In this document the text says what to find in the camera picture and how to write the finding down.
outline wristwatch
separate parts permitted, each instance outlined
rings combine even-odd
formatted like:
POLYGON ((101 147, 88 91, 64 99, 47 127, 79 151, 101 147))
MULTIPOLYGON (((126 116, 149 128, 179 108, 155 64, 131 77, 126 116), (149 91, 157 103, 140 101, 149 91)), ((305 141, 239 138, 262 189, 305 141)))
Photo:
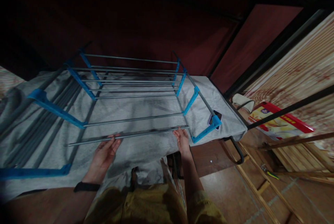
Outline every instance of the wristwatch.
POLYGON ((76 187, 74 188, 73 192, 79 192, 79 191, 93 191, 97 192, 98 189, 100 188, 100 184, 91 184, 91 183, 84 183, 84 182, 79 182, 76 187))

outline hand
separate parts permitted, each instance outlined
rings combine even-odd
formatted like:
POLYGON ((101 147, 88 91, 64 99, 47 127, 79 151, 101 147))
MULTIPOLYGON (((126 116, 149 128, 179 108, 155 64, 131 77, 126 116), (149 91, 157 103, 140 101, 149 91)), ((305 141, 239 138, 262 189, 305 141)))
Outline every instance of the hand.
POLYGON ((178 130, 174 130, 173 134, 177 139, 177 147, 181 155, 190 152, 189 137, 187 131, 185 129, 181 129, 180 127, 178 127, 178 130))
POLYGON ((110 141, 101 142, 94 152, 92 163, 82 182, 101 184, 108 168, 114 160, 116 151, 121 144, 121 140, 115 140, 114 135, 108 136, 110 141))

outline blue plastic connector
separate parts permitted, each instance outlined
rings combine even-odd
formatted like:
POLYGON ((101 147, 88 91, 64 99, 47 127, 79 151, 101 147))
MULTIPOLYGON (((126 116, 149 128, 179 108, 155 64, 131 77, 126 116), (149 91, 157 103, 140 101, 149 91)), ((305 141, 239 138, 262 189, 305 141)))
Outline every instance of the blue plastic connector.
POLYGON ((72 123, 73 125, 84 129, 84 125, 87 124, 87 122, 81 122, 74 116, 70 115, 68 112, 62 110, 57 105, 51 103, 47 97, 46 92, 42 89, 35 89, 28 98, 34 99, 35 103, 46 110, 52 112, 53 114, 63 118, 64 120, 67 120, 68 122, 72 123))
POLYGON ((70 172, 72 164, 66 164, 61 169, 44 168, 1 168, 0 181, 10 179, 42 178, 65 176, 70 172))
POLYGON ((181 88, 182 88, 182 85, 184 83, 184 80, 185 80, 185 77, 187 76, 186 72, 184 72, 184 74, 182 75, 182 79, 181 79, 181 83, 180 85, 178 86, 178 90, 176 92, 176 97, 178 97, 178 95, 180 94, 181 92, 181 88))
POLYGON ((191 105, 194 103, 197 95, 198 95, 198 92, 199 92, 199 88, 196 86, 194 87, 194 94, 192 95, 190 101, 188 102, 188 105, 185 107, 185 110, 183 111, 183 115, 186 115, 187 112, 189 111, 191 105))
POLYGON ((210 133, 212 130, 214 130, 216 127, 220 126, 222 122, 218 118, 218 116, 213 116, 212 117, 212 124, 208 126, 203 132, 201 132, 198 136, 192 137, 192 142, 196 143, 200 139, 202 139, 204 136, 206 136, 208 133, 210 133))
MULTIPOLYGON (((80 51, 80 56, 81 56, 81 58, 82 58, 83 61, 86 63, 86 66, 87 66, 88 68, 92 68, 92 66, 91 66, 91 64, 90 64, 90 62, 89 62, 89 60, 87 59, 87 57, 86 57, 86 55, 85 55, 85 50, 84 50, 83 48, 80 48, 79 51, 80 51)), ((94 76, 95 80, 99 80, 99 79, 100 79, 99 77, 97 77, 97 74, 96 74, 96 72, 95 72, 94 70, 91 70, 90 72, 91 72, 92 75, 94 76)))
POLYGON ((72 69, 73 66, 72 61, 68 60, 67 62, 64 63, 64 65, 66 65, 67 70, 75 78, 75 80, 79 83, 79 85, 86 91, 86 93, 92 98, 92 100, 96 101, 95 95, 89 90, 88 86, 81 80, 78 72, 72 69))
POLYGON ((177 62, 177 65, 176 65, 176 70, 175 70, 175 73, 177 73, 178 72, 178 69, 180 68, 180 60, 178 60, 178 62, 177 62))

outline smartphone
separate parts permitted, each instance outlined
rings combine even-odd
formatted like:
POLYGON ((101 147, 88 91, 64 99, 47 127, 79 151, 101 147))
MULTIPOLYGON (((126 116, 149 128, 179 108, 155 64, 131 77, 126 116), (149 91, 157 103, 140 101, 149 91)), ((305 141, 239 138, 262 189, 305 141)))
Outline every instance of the smartphone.
MULTIPOLYGON (((221 114, 221 113, 217 112, 216 110, 214 110, 213 112, 218 116, 218 118, 219 118, 220 120, 222 120, 222 114, 221 114)), ((212 124, 212 115, 210 116, 210 119, 209 119, 208 124, 209 124, 209 125, 212 124)))

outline red wall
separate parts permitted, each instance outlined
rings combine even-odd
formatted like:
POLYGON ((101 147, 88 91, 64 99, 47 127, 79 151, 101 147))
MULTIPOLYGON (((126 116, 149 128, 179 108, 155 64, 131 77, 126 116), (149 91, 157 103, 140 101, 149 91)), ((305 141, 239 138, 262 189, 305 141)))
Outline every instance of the red wall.
MULTIPOLYGON (((242 14, 248 6, 244 0, 195 1, 232 14, 242 14)), ((175 60, 171 55, 175 50, 192 75, 209 74, 236 26, 215 13, 173 0, 15 0, 7 20, 52 68, 93 40, 88 53, 170 61, 175 60)), ((101 58, 91 62, 129 64, 101 58)))
POLYGON ((254 7, 211 76, 220 92, 231 87, 301 10, 276 5, 254 7))

